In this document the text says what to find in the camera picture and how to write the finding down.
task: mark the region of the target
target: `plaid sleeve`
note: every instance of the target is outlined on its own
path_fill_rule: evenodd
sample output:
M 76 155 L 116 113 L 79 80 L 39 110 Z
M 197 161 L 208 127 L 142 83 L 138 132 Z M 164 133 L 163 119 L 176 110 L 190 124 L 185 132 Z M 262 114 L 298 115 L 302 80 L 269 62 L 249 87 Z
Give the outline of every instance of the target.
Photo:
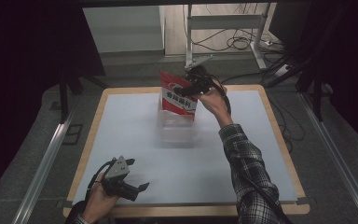
M 242 127 L 239 124 L 228 125 L 219 134 L 225 152 L 240 167 L 239 172 L 245 174 L 280 205 L 278 188 L 269 179 L 261 151 L 248 140 Z M 283 223 L 264 198 L 240 178 L 240 174 L 234 169 L 231 169 L 231 179 L 237 194 L 238 223 Z

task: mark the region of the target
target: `transparent box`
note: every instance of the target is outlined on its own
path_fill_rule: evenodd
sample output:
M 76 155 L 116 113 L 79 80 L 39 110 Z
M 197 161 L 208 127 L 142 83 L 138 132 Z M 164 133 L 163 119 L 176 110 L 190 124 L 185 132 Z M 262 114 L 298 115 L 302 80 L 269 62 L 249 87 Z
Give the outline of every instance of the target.
M 158 104 L 158 133 L 165 146 L 192 147 L 195 131 L 194 120 L 191 115 L 178 115 L 161 108 Z

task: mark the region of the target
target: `metal frame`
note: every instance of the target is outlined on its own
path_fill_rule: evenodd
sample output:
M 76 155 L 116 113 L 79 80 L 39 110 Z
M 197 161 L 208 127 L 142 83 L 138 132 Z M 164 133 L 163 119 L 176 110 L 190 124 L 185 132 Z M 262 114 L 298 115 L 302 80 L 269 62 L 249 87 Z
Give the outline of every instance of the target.
M 319 121 L 316 115 L 312 112 L 312 103 L 308 95 L 306 93 L 299 93 L 298 95 L 302 103 L 304 104 L 304 107 L 306 108 L 310 120 L 312 121 L 317 133 L 320 135 L 331 160 L 336 166 L 338 173 L 341 175 L 342 181 L 347 187 L 348 192 L 352 196 L 353 201 L 356 203 L 356 206 L 358 208 L 358 182 L 356 178 L 353 176 L 347 163 L 342 158 L 339 149 L 337 148 L 336 144 L 334 143 L 334 140 L 330 136 L 330 133 L 324 127 L 324 123 Z
M 191 40 L 192 30 L 257 29 L 255 41 L 252 41 L 250 46 L 260 70 L 267 70 L 266 64 L 258 49 L 258 45 L 264 31 L 264 26 L 266 25 L 269 6 L 270 3 L 267 3 L 262 15 L 191 16 L 192 5 L 188 5 L 186 67 L 189 67 L 195 62 L 193 59 L 193 42 Z

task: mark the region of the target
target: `table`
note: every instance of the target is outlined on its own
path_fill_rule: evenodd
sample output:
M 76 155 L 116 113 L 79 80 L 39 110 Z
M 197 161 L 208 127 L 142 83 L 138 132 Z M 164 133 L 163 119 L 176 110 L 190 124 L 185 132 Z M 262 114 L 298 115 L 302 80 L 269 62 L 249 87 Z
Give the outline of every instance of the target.
M 276 140 L 279 144 L 280 151 L 286 167 L 288 169 L 289 175 L 294 183 L 294 188 L 296 191 L 297 202 L 296 203 L 286 203 L 282 205 L 283 211 L 286 214 L 307 214 L 310 211 L 310 205 L 307 203 L 306 195 L 302 189 L 301 183 L 296 174 L 296 169 L 293 165 L 293 162 L 290 158 L 286 145 L 281 135 L 278 123 L 274 117 L 274 114 L 271 110 L 268 97 L 264 89 L 259 85 L 238 85 L 238 86 L 227 86 L 228 91 L 258 91 L 260 98 L 263 102 L 264 107 L 268 115 L 268 120 L 271 124 L 272 130 L 276 137 Z M 86 142 L 86 145 L 83 150 L 82 157 L 78 164 L 76 175 L 70 192 L 67 197 L 67 201 L 71 202 L 74 200 L 76 195 L 76 190 L 79 186 L 81 178 L 84 174 L 84 171 L 87 166 L 87 162 L 92 150 L 92 146 L 95 141 L 95 136 L 98 130 L 98 127 L 101 122 L 101 117 L 104 111 L 104 105 L 108 99 L 109 94 L 131 94 L 131 93 L 158 93 L 160 92 L 159 87 L 154 88 L 114 88 L 106 89 L 103 92 L 101 97 L 100 104 L 96 111 L 93 123 L 89 131 L 89 137 Z M 70 212 L 70 208 L 64 208 L 63 214 L 67 216 Z M 121 205 L 115 207 L 112 212 L 112 217 L 234 217 L 237 215 L 237 210 L 235 204 L 211 204 L 211 205 L 200 205 L 200 206 L 126 206 Z

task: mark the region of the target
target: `black cable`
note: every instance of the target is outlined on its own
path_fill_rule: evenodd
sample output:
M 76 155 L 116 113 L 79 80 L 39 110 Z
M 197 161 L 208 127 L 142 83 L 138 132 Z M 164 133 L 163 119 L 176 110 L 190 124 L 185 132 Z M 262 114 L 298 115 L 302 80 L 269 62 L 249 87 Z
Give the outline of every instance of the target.
M 293 140 L 297 140 L 297 141 L 302 141 L 304 140 L 305 137 L 305 129 L 304 127 L 300 124 L 300 122 L 295 118 L 295 116 L 293 116 L 292 113 L 290 113 L 289 110 L 287 110 L 284 106 L 281 105 L 280 101 L 278 100 L 278 98 L 275 96 L 275 94 L 271 93 L 271 95 L 275 98 L 276 102 L 278 103 L 278 105 L 284 110 L 286 111 L 287 114 L 289 114 L 290 117 L 292 117 L 292 119 L 298 124 L 298 127 L 300 127 L 301 131 L 302 131 L 302 135 L 298 138 L 294 138 L 294 137 L 290 137 Z
M 85 197 L 85 202 L 86 203 L 89 200 L 92 186 L 96 182 L 95 180 L 97 179 L 98 174 L 103 170 L 103 168 L 105 166 L 115 163 L 115 160 L 116 160 L 116 158 L 113 158 L 111 161 L 106 162 L 104 165 L 101 166 L 101 168 L 97 171 L 97 173 L 95 173 L 95 175 L 92 177 L 91 181 L 89 182 L 89 185 L 87 186 L 86 197 Z
M 255 182 L 253 182 L 251 179 L 249 179 L 244 173 L 240 172 L 241 168 L 239 168 L 237 166 L 237 164 L 232 160 L 232 158 L 229 157 L 229 155 L 226 153 L 226 151 L 225 151 L 225 155 L 226 155 L 228 163 L 231 165 L 231 167 L 240 175 L 240 177 L 242 177 L 242 179 L 245 182 L 247 182 L 249 185 L 251 185 L 255 189 L 255 191 L 263 197 L 264 200 L 266 200 L 267 204 L 272 208 L 272 210 L 275 212 L 277 217 L 282 218 L 284 220 L 284 222 L 287 224 L 293 224 L 293 222 L 283 212 L 282 208 L 279 205 L 277 205 L 274 202 L 274 200 L 272 200 L 264 190 L 262 190 L 260 187 L 258 187 L 257 184 Z

